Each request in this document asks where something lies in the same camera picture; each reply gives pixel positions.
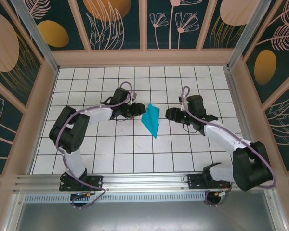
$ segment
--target metal frame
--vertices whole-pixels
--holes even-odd
[[[271,0],[261,0],[258,2],[255,11],[251,15],[249,22],[246,24],[246,27],[244,28],[243,33],[241,34],[238,42],[236,43],[236,47],[228,61],[228,68],[230,71],[233,70],[233,68],[236,66],[236,63],[241,57],[245,47],[257,30],[257,27],[261,22],[262,17],[269,8],[270,3]]]
[[[40,122],[40,125],[39,125],[39,131],[36,135],[36,138],[35,138],[35,145],[34,147],[32,148],[32,152],[31,152],[31,155],[30,155],[30,161],[29,161],[29,164],[26,168],[26,171],[25,173],[27,174],[30,174],[31,172],[31,169],[33,167],[33,162],[34,162],[34,156],[35,156],[35,153],[37,152],[37,149],[38,149],[38,146],[39,146],[39,139],[42,135],[42,132],[43,132],[43,127],[44,127],[44,124],[46,123],[46,117],[48,115],[48,108],[49,108],[49,104],[51,103],[51,100],[52,100],[52,97],[53,97],[53,91],[54,91],[54,88],[55,88],[55,85],[56,85],[56,81],[58,79],[58,76],[59,76],[59,70],[57,70],[55,73],[54,73],[55,77],[53,78],[53,82],[52,82],[52,88],[50,90],[51,94],[48,96],[47,98],[47,103],[44,107],[44,110],[43,110],[43,119],[42,121]]]
[[[43,53],[45,59],[48,61],[50,67],[54,72],[58,70],[58,64],[53,56],[52,51],[47,45],[43,35],[41,34],[37,24],[31,17],[24,1],[11,0],[11,4],[15,8],[17,14],[25,24],[27,30],[30,32],[32,38],[35,40],[40,51]]]
[[[251,132],[246,120],[246,114],[242,108],[241,99],[237,92],[236,84],[232,78],[232,74],[227,69],[225,70],[226,79],[229,85],[231,95],[233,97],[234,105],[238,119],[242,127],[242,133],[245,138],[251,139]],[[190,190],[188,184],[184,183],[183,177],[190,172],[180,173],[149,173],[149,174],[103,174],[103,187],[107,190],[104,197],[109,198],[109,202],[116,202],[112,199],[113,195],[139,195],[143,193],[146,195],[193,195],[204,192],[205,190]],[[14,231],[20,217],[22,205],[25,202],[26,196],[36,195],[45,197],[48,196],[56,202],[55,199],[62,198],[62,196],[69,196],[66,192],[59,191],[60,175],[20,175],[17,178],[9,213],[4,222],[3,231]],[[233,190],[240,190],[235,184]],[[252,191],[263,190],[261,188],[253,188]],[[275,190],[264,191],[270,214],[274,221],[274,226],[277,231],[289,231],[289,225],[279,202],[279,198]]]

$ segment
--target paper airplane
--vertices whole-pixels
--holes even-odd
[[[159,108],[154,107],[152,104],[149,104],[149,107],[146,109],[146,113],[143,114],[141,122],[149,130],[149,132],[154,136],[158,134],[158,118],[159,118]]]

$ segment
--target vent slot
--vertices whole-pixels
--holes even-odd
[[[71,203],[71,194],[27,194],[25,204],[38,203]],[[98,195],[81,198],[75,203],[91,202]],[[166,201],[204,201],[205,192],[153,192],[153,193],[109,193],[107,192],[97,202],[166,202]]]

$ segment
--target grid line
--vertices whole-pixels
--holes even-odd
[[[210,142],[208,142],[208,146],[206,145],[206,149],[205,149],[206,151],[200,151],[201,148],[195,148],[194,145],[192,145],[192,141],[193,141],[192,139],[196,139],[196,137],[193,137],[192,134],[190,134],[192,127],[190,127],[190,126],[187,127],[187,131],[188,131],[188,133],[187,133],[188,140],[187,140],[186,134],[184,132],[180,132],[180,129],[182,129],[181,127],[176,126],[175,123],[174,123],[174,126],[172,126],[173,124],[171,124],[171,121],[165,121],[166,119],[164,118],[164,115],[163,115],[163,113],[165,113],[164,110],[165,109],[167,110],[169,107],[176,106],[178,104],[177,98],[181,95],[180,91],[178,90],[179,87],[176,87],[176,84],[181,83],[181,87],[183,87],[183,83],[184,83],[185,78],[189,79],[189,80],[186,80],[186,83],[191,83],[191,84],[192,84],[192,82],[194,82],[191,79],[196,79],[196,84],[194,84],[194,88],[197,88],[197,90],[196,89],[192,90],[191,95],[199,94],[198,79],[210,78],[211,79],[210,81],[213,84],[213,88],[207,89],[207,90],[214,90],[214,97],[212,95],[213,91],[211,92],[212,93],[211,95],[209,95],[210,94],[209,91],[206,92],[206,94],[209,97],[208,99],[215,98],[216,102],[204,103],[205,107],[207,106],[209,108],[209,110],[212,110],[212,112],[209,114],[217,114],[219,112],[220,115],[217,117],[221,121],[222,121],[222,118],[237,118],[237,116],[235,116],[235,114],[229,114],[229,113],[225,114],[224,113],[223,115],[232,116],[232,117],[224,117],[221,114],[221,109],[225,110],[226,108],[228,108],[226,105],[222,106],[223,103],[224,104],[227,103],[226,101],[230,101],[228,103],[233,103],[233,102],[231,102],[230,99],[225,100],[227,98],[220,96],[219,94],[216,93],[217,89],[218,90],[228,90],[228,89],[224,89],[224,88],[226,88],[226,85],[214,86],[214,83],[213,83],[214,79],[212,78],[211,74],[208,77],[197,77],[194,67],[189,67],[189,68],[186,68],[183,70],[185,73],[184,75],[186,75],[186,76],[189,75],[189,76],[194,76],[194,77],[182,77],[181,68],[180,67],[177,67],[177,68],[178,68],[178,71],[176,68],[174,68],[174,71],[175,71],[174,73],[176,73],[175,75],[171,74],[171,77],[167,77],[166,72],[168,72],[169,70],[167,70],[166,67],[161,66],[159,68],[152,68],[152,70],[151,70],[151,68],[147,67],[146,69],[144,69],[144,71],[146,72],[146,74],[148,74],[148,77],[144,77],[144,75],[142,75],[143,76],[142,78],[136,78],[136,76],[135,76],[136,75],[136,68],[135,67],[133,67],[133,69],[124,69],[124,70],[121,69],[121,67],[119,67],[118,73],[117,73],[117,71],[115,72],[114,70],[110,70],[110,69],[107,70],[107,67],[102,68],[102,69],[101,68],[95,69],[95,70],[93,70],[91,68],[91,69],[89,69],[88,72],[86,72],[86,74],[88,75],[88,78],[83,77],[82,79],[78,79],[78,78],[75,79],[75,73],[78,73],[78,70],[73,68],[73,70],[71,69],[70,72],[67,72],[67,74],[69,74],[69,76],[70,76],[70,79],[68,79],[68,80],[71,81],[71,85],[69,86],[70,91],[56,91],[55,92],[55,88],[56,88],[57,84],[59,83],[58,80],[56,80],[55,88],[54,88],[54,91],[52,92],[51,104],[48,108],[48,112],[47,112],[47,116],[46,116],[46,122],[48,122],[48,124],[47,124],[47,127],[46,127],[46,123],[44,124],[43,131],[45,129],[50,128],[50,125],[55,121],[56,116],[59,115],[61,108],[63,108],[64,106],[70,105],[72,107],[76,107],[76,109],[79,109],[79,108],[85,107],[85,106],[92,106],[93,104],[97,104],[99,102],[102,102],[104,98],[106,99],[106,98],[108,98],[108,96],[112,96],[114,91],[111,89],[111,86],[108,85],[108,83],[114,84],[115,82],[118,81],[118,85],[119,85],[119,83],[121,82],[120,79],[124,79],[124,81],[129,81],[129,82],[133,81],[133,83],[132,83],[133,90],[135,90],[136,81],[139,81],[139,83],[137,83],[137,84],[143,83],[143,86],[142,85],[140,86],[142,90],[136,89],[136,91],[135,91],[136,93],[139,93],[138,97],[136,99],[136,102],[137,103],[143,103],[146,105],[146,107],[152,101],[158,102],[158,103],[154,103],[154,106],[159,107],[160,111],[161,111],[160,112],[161,115],[160,115],[160,119],[159,119],[159,128],[158,128],[158,133],[159,133],[158,138],[160,137],[160,139],[154,140],[153,136],[147,132],[147,129],[140,121],[141,116],[133,118],[133,121],[129,121],[127,123],[127,125],[128,125],[127,127],[124,124],[120,125],[120,127],[117,127],[118,126],[117,121],[114,122],[111,125],[111,134],[109,134],[107,132],[99,133],[99,130],[100,131],[108,131],[109,130],[108,124],[106,124],[105,126],[101,126],[101,123],[97,123],[93,128],[93,129],[96,129],[96,131],[92,130],[90,133],[88,133],[88,135],[85,136],[88,139],[90,137],[92,137],[92,139],[94,139],[93,137],[96,138],[94,148],[90,147],[90,143],[88,143],[88,144],[84,143],[83,145],[86,145],[86,146],[83,148],[85,148],[86,150],[89,150],[89,151],[86,152],[85,154],[81,154],[83,156],[94,155],[94,156],[92,156],[92,158],[93,158],[92,169],[89,169],[88,172],[90,172],[92,170],[92,172],[94,174],[97,174],[97,173],[103,174],[104,172],[101,172],[101,171],[106,171],[105,173],[114,173],[114,172],[118,172],[118,171],[120,173],[123,173],[123,172],[125,172],[125,173],[136,173],[136,172],[140,173],[140,172],[164,172],[165,169],[167,170],[165,172],[176,172],[176,170],[174,168],[175,166],[176,166],[177,171],[181,171],[181,169],[184,169],[184,168],[182,168],[182,166],[184,166],[184,165],[182,165],[182,162],[178,163],[181,161],[182,158],[185,158],[183,163],[187,163],[187,166],[189,166],[188,170],[195,171],[196,165],[197,165],[197,168],[199,168],[199,163],[197,163],[198,160],[195,160],[196,156],[197,156],[197,158],[198,158],[198,156],[200,156],[200,158],[202,158],[202,156],[206,156],[205,154],[197,155],[197,153],[207,153],[207,154],[210,153],[211,161],[213,162],[212,154],[214,152],[218,152],[218,151],[212,151],[212,147],[210,145]],[[111,77],[111,78],[106,78],[107,81],[105,81],[105,73],[106,72],[107,72],[107,77]],[[154,84],[155,82],[162,83],[162,85],[156,85],[156,84]],[[60,83],[60,86],[66,88],[68,86],[68,84],[69,84],[69,82],[66,82],[66,83],[62,82],[62,83]],[[202,86],[205,88],[210,88],[210,85],[208,85],[208,84],[207,85],[202,84]],[[72,97],[71,93],[75,93],[74,97],[72,98],[73,99],[72,101],[75,101],[75,105],[71,105],[71,103],[69,103],[69,100]],[[94,95],[96,97],[97,97],[97,95],[99,95],[98,96],[100,99],[99,102],[95,100]],[[42,133],[41,138],[47,139],[47,137],[48,137],[48,134],[46,132],[45,132],[45,134]],[[99,140],[99,144],[97,144],[98,139],[103,139],[102,137],[105,137],[106,140],[107,139],[111,140],[111,142],[108,142],[108,145],[111,145],[111,146],[112,146],[112,144],[114,145],[113,151],[112,150],[110,150],[110,152],[107,150],[103,151],[102,149],[100,149],[100,146],[97,146],[97,145],[100,145],[100,142],[103,142],[102,140]],[[160,140],[165,140],[166,144],[165,145],[161,144],[159,142]],[[128,143],[129,144],[129,150],[122,149],[122,147],[120,146],[120,143],[122,142],[124,144],[125,141],[129,141],[129,143]],[[152,150],[145,147],[145,145],[148,144],[145,141],[151,142]],[[184,141],[184,143],[185,143],[184,149],[182,149],[178,146],[181,144],[180,141]],[[62,165],[61,164],[56,165],[55,162],[56,162],[56,160],[58,160],[57,157],[59,158],[60,154],[55,152],[51,148],[45,149],[45,147],[43,147],[41,150],[40,146],[41,146],[41,144],[39,144],[39,148],[37,150],[37,155],[39,155],[40,158],[44,158],[46,156],[52,156],[52,157],[46,157],[46,158],[44,158],[44,160],[51,161],[51,162],[54,161],[54,163],[52,165],[52,173],[58,172],[58,168],[61,168]],[[116,158],[117,155],[120,155],[120,154],[122,154],[121,158],[119,158],[119,159]],[[34,169],[37,165],[36,163],[38,163],[37,168],[39,170],[37,170],[35,174],[37,174],[37,172],[40,172],[40,163],[39,162],[41,160],[42,159],[38,160],[36,158],[35,163],[33,164],[33,171],[34,171]],[[161,168],[161,165],[164,163],[167,164],[167,167]]]
[[[164,74],[165,74],[165,86],[166,86],[166,97],[167,97],[167,108],[169,109],[169,102],[168,102],[168,92],[167,92],[167,82],[166,82],[166,70],[164,67]],[[172,167],[173,167],[173,172],[175,172],[174,170],[174,159],[173,159],[173,148],[172,148],[172,139],[171,139],[171,127],[170,127],[170,121],[168,121],[169,123],[169,133],[170,133],[170,144],[171,144],[171,155],[172,155]]]
[[[104,75],[105,75],[105,68],[104,68],[104,73],[103,73],[103,81],[102,81],[102,89],[103,89],[103,84],[104,84]],[[94,148],[94,159],[93,159],[93,168],[92,168],[92,173],[94,173],[94,164],[95,164],[95,156],[96,156],[96,145],[97,145],[97,136],[98,136],[98,125],[99,123],[97,123],[97,126],[96,126],[96,140],[95,140],[95,148]]]

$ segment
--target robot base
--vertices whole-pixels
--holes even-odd
[[[90,184],[95,187],[101,188],[103,185],[103,176],[88,176],[87,170],[79,178],[81,181]],[[73,192],[73,191],[90,191],[90,188],[80,184],[73,177],[68,175],[66,172],[60,177],[60,187],[61,192]]]
[[[189,189],[222,189],[223,185],[222,183],[230,188],[230,183],[226,181],[210,181],[206,182],[204,179],[203,174],[188,174],[187,176],[187,183]]]

